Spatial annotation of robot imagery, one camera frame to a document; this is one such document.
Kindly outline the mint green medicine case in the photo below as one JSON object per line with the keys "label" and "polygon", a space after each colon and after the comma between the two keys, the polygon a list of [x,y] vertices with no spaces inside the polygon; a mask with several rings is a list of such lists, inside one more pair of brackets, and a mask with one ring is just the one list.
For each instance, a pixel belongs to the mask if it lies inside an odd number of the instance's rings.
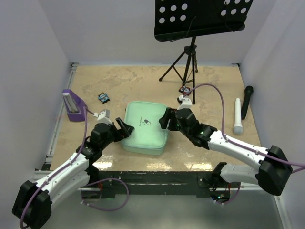
{"label": "mint green medicine case", "polygon": [[122,148],[133,153],[158,156],[164,152],[168,130],[162,129],[159,119],[166,105],[134,101],[127,105],[124,122],[134,127],[131,135],[121,141]]}

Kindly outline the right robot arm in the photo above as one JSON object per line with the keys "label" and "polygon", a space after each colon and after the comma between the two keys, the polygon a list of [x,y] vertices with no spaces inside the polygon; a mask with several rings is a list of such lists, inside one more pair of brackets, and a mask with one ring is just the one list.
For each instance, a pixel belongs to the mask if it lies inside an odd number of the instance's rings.
{"label": "right robot arm", "polygon": [[217,187],[233,182],[249,183],[279,196],[292,174],[293,169],[281,148],[254,146],[230,138],[217,128],[200,123],[190,109],[166,108],[159,124],[162,129],[179,131],[197,147],[226,154],[244,163],[242,166],[223,163],[216,168],[212,181]]}

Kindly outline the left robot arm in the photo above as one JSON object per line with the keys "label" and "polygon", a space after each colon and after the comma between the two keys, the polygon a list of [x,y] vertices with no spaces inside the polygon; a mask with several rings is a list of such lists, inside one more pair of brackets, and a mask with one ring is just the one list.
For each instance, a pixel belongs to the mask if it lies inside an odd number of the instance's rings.
{"label": "left robot arm", "polygon": [[98,169],[93,164],[110,143],[128,138],[135,130],[120,118],[116,121],[119,129],[112,122],[96,124],[66,162],[45,177],[21,185],[12,208],[13,215],[20,219],[20,228],[40,229],[55,205],[69,194],[100,183]]}

